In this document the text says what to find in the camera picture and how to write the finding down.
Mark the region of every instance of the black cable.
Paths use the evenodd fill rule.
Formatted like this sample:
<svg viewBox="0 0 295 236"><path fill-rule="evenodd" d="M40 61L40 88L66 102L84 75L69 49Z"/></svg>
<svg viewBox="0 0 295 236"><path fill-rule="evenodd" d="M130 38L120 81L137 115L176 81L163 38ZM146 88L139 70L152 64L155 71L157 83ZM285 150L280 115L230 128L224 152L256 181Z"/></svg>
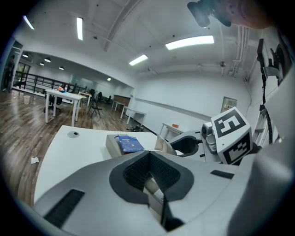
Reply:
<svg viewBox="0 0 295 236"><path fill-rule="evenodd" d="M267 120L267 126L268 126L268 137L269 137L269 144L272 144L272 127L271 127L271 118L269 117L268 111L265 107L266 103L266 76L262 74L262 82L263 82L263 87L262 87L262 101L263 101L263 108L265 111L265 117Z"/></svg>

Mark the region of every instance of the office chair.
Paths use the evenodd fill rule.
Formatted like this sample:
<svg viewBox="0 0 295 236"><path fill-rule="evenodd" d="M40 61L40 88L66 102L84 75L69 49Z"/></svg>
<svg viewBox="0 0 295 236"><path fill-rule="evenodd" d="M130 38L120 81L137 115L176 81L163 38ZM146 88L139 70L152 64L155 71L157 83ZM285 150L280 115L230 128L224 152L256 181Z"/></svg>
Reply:
<svg viewBox="0 0 295 236"><path fill-rule="evenodd" d="M105 102L105 103L110 103L111 98L112 98L112 96L109 96L108 98L105 98L105 99L104 99L104 102Z"/></svg>
<svg viewBox="0 0 295 236"><path fill-rule="evenodd" d="M99 116L100 116L100 110L102 110L102 109L101 109L101 108L98 108L98 106L97 106L97 100L98 100L98 98L99 98L99 94L96 96L96 99L92 99L92 100L91 100L91 106L90 106L90 108L89 108L89 110L88 110L88 112L87 112L87 114L88 114L89 111L90 111L90 109L91 109L91 108L93 109L93 112L92 112L90 118L92 118L92 115L93 115L94 112L95 112L95 115L97 115L97 113L98 113Z"/></svg>
<svg viewBox="0 0 295 236"><path fill-rule="evenodd" d="M102 92L99 92L98 95L97 95L97 100L101 101L101 99L102 99Z"/></svg>
<svg viewBox="0 0 295 236"><path fill-rule="evenodd" d="M50 95L49 96L49 109L53 110L54 108L54 97L53 95ZM57 97L57 100L56 100L56 105L60 105L61 103L63 102L63 99L60 98L60 97Z"/></svg>
<svg viewBox="0 0 295 236"><path fill-rule="evenodd" d="M95 94L95 90L92 88L92 89L89 91L89 93L90 93L92 96L94 96L94 94Z"/></svg>

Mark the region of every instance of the white table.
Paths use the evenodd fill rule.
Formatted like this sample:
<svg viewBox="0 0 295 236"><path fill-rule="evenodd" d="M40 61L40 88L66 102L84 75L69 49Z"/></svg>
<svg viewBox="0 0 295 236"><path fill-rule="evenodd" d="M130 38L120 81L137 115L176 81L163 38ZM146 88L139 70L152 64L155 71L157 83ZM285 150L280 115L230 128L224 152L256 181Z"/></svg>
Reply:
<svg viewBox="0 0 295 236"><path fill-rule="evenodd" d="M70 138L74 131L77 138ZM52 140L39 170L34 202L46 191L84 166L111 159L106 136L129 134L136 137L145 150L154 150L157 136L152 133L89 130L63 125Z"/></svg>
<svg viewBox="0 0 295 236"><path fill-rule="evenodd" d="M134 110L134 109L131 109L131 108L127 107L127 106L124 106L124 107L123 107L123 110L122 110L122 113L121 113L121 119L122 119L123 114L124 114L124 109L126 109L126 112L127 112L127 110L129 110L129 111L132 111L132 112L134 112L134 113L137 113L137 114L141 114L141 115L143 115L143 120L142 120L142 122L141 122L141 125L143 125L144 120L145 120L146 115L147 115L146 113L139 112L139 111L137 111L137 110Z"/></svg>
<svg viewBox="0 0 295 236"><path fill-rule="evenodd" d="M178 129L178 128L175 128L175 127L173 127L172 125L168 125L168 124L163 123L163 124L162 124L162 128L161 128L161 131L160 131L160 133L159 133L160 135L161 135L161 133L162 133L162 131L163 131L164 126L166 126L166 128L167 128L168 130L170 130L171 132L174 132L174 133L176 133L176 134L178 134L178 135L180 135L180 134L183 133L182 130L180 130L180 129Z"/></svg>
<svg viewBox="0 0 295 236"><path fill-rule="evenodd" d="M79 92L79 95L81 95L81 94L88 96L87 106L89 106L90 98L92 97L92 95L89 93Z"/></svg>
<svg viewBox="0 0 295 236"><path fill-rule="evenodd" d="M45 122L48 123L49 97L50 97L50 95L53 95L53 96L55 96L54 107L53 107L53 117L55 117L55 114L56 114L57 97L74 101L73 115L72 115L72 126L75 126L75 120L78 121L78 112L76 113L76 108L77 108L77 105L78 105L78 107L80 107L81 99L84 96L81 96L78 94L71 94L71 93L67 93L67 92L61 93L61 92L54 90L54 89L46 89L46 92L47 92L47 97L46 97L46 103L45 103Z"/></svg>
<svg viewBox="0 0 295 236"><path fill-rule="evenodd" d="M112 107L114 106L114 103L116 103L115 111L116 111L116 109L117 109L117 105L118 105L118 104L125 106L124 103L121 103L121 102L118 102L118 101L113 101L113 102L112 102Z"/></svg>

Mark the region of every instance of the window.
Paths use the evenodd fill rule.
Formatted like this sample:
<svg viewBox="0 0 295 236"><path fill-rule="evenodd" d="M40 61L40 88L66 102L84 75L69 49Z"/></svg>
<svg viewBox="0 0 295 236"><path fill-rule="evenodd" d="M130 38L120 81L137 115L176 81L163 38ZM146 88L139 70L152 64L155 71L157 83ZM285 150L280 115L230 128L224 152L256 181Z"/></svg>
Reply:
<svg viewBox="0 0 295 236"><path fill-rule="evenodd" d="M30 68L31 68L31 66L19 62L19 63L18 63L17 71L18 71L18 72L23 72L23 73L28 73L29 70L30 70Z"/></svg>

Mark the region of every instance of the ceiling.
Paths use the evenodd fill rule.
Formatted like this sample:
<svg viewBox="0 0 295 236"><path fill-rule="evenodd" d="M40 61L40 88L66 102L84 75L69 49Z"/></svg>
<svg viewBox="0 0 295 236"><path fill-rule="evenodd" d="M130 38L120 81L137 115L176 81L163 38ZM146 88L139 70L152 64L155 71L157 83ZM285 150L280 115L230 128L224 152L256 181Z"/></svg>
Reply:
<svg viewBox="0 0 295 236"><path fill-rule="evenodd" d="M86 66L80 65L78 63L68 61L62 58L54 57L52 55L42 54L42 53L34 53L23 51L23 54L26 53L29 57L21 57L21 62L27 63L30 66L38 66L40 68L50 68L54 70L58 70L60 66L64 68L64 72L70 73L80 78L88 79L93 82L97 82L97 79L107 81L109 78L108 75L105 75L99 71L95 71ZM51 62L44 61L45 58L49 57ZM122 85L122 83L114 78L108 83L113 85Z"/></svg>
<svg viewBox="0 0 295 236"><path fill-rule="evenodd" d="M208 28L198 26L187 9L189 0L51 0L40 1L27 16L40 39L77 40L76 18L82 17L83 46L89 53L121 71L146 77L167 72L214 72L244 78L256 59L261 30L223 26L211 17ZM165 44L195 36L213 35L214 44L169 51ZM148 60L130 66L142 54ZM220 67L224 61L225 68Z"/></svg>

